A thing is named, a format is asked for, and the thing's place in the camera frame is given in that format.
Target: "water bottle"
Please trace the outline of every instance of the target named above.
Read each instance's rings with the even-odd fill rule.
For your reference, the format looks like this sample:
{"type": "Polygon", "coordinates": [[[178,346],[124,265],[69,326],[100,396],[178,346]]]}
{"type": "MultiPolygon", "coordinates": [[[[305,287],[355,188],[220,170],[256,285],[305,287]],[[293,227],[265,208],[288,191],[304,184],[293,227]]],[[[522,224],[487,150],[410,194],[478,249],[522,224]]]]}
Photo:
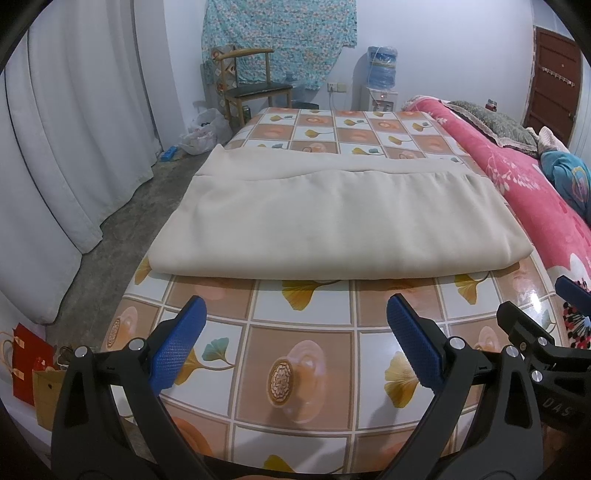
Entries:
{"type": "Polygon", "coordinates": [[[392,47],[368,48],[368,87],[373,90],[392,90],[396,84],[398,50],[392,47]]]}

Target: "brown paper bag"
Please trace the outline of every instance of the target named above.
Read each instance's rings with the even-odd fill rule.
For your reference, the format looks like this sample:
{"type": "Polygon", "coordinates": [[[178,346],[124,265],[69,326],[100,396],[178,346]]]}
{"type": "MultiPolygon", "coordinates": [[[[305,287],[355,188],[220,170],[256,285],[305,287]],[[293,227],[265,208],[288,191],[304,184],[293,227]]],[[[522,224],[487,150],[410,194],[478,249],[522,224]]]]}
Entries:
{"type": "Polygon", "coordinates": [[[33,398],[37,423],[49,431],[53,429],[53,417],[56,415],[57,400],[60,398],[61,385],[65,376],[64,371],[33,372],[33,398]]]}

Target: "white curtain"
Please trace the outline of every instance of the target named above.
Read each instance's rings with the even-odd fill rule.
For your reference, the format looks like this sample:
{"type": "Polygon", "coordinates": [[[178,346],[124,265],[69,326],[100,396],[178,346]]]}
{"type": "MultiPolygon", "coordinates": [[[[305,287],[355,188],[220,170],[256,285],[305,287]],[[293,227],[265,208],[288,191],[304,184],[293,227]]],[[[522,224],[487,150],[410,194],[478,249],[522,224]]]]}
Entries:
{"type": "Polygon", "coordinates": [[[1,78],[0,296],[50,323],[102,221],[152,177],[131,0],[54,0],[1,78]]]}
{"type": "Polygon", "coordinates": [[[14,137],[0,76],[0,293],[37,323],[52,322],[82,257],[35,187],[14,137]]]}
{"type": "Polygon", "coordinates": [[[152,177],[156,161],[130,41],[129,0],[54,0],[7,65],[25,162],[82,253],[101,240],[102,221],[152,177]]]}

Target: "gray pillow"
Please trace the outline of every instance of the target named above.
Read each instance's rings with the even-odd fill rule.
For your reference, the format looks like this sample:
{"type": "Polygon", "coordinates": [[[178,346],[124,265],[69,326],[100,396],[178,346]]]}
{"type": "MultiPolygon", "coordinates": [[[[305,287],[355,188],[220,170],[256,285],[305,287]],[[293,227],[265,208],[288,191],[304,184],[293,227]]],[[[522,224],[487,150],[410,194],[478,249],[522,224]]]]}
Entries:
{"type": "Polygon", "coordinates": [[[480,130],[499,147],[513,148],[534,158],[538,157],[535,138],[510,116],[463,100],[455,100],[446,103],[445,106],[480,130]]]}

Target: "plastic bag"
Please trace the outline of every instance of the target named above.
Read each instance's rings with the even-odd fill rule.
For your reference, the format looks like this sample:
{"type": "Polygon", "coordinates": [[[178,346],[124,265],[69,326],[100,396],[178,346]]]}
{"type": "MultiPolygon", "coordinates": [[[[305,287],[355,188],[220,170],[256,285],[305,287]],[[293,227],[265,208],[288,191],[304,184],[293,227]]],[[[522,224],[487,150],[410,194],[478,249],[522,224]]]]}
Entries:
{"type": "Polygon", "coordinates": [[[191,123],[190,132],[181,135],[178,146],[189,155],[199,155],[231,138],[232,129],[228,120],[217,109],[210,108],[200,113],[191,123]]]}

